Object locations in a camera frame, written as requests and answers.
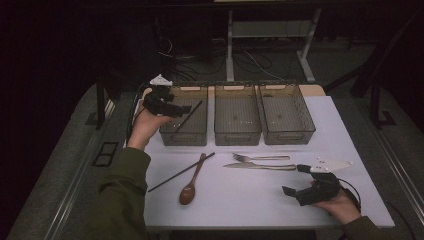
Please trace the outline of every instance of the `white plastic part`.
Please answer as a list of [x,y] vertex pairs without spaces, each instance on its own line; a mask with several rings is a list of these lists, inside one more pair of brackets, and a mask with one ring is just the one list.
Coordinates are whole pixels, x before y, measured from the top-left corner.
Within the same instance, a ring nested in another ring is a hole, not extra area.
[[352,167],[353,162],[343,162],[343,161],[335,161],[335,160],[320,160],[311,165],[311,172],[314,173],[328,173],[337,171],[340,169]]
[[161,86],[172,86],[172,81],[166,80],[164,77],[162,77],[161,74],[159,74],[157,77],[150,80],[150,84],[161,85]]

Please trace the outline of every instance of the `black device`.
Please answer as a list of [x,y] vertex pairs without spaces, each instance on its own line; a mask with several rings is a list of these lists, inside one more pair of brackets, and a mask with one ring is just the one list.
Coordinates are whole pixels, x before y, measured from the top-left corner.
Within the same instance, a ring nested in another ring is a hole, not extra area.
[[144,96],[143,106],[154,115],[170,117],[182,117],[183,114],[190,113],[191,106],[177,106],[169,104],[174,100],[174,95],[170,93],[169,86],[152,85],[152,91]]
[[310,205],[317,202],[328,201],[336,197],[339,190],[344,190],[353,200],[354,204],[360,209],[359,203],[349,189],[343,188],[340,185],[339,179],[333,173],[315,173],[311,172],[311,167],[308,165],[297,165],[299,172],[310,173],[314,178],[314,183],[310,188],[300,191],[283,186],[284,194],[294,197],[300,203],[300,206]]

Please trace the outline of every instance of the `hand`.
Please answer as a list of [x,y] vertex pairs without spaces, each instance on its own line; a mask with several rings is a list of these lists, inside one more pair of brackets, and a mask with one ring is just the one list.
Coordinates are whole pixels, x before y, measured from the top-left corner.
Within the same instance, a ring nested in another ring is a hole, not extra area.
[[343,225],[362,217],[353,201],[341,189],[335,198],[315,203],[313,206],[326,210]]
[[127,147],[137,148],[139,150],[144,150],[150,138],[162,124],[174,119],[168,116],[155,116],[146,108],[142,108],[135,116],[133,130]]

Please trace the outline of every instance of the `knife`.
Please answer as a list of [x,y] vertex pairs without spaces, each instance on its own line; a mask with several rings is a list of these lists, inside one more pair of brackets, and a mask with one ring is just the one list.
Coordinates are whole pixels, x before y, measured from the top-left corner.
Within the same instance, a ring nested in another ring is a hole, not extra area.
[[295,164],[271,166],[271,165],[258,165],[258,164],[252,163],[252,162],[232,163],[232,164],[224,165],[224,167],[251,168],[251,169],[272,169],[272,170],[296,170]]

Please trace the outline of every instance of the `green jacket sleeve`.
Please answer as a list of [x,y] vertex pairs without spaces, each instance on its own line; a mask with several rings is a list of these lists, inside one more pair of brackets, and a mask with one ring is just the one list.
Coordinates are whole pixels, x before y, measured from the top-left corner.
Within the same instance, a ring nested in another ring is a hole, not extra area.
[[84,239],[147,239],[144,201],[150,157],[125,148],[99,183],[99,199],[85,224]]
[[393,240],[366,216],[343,225],[342,230],[349,240]]

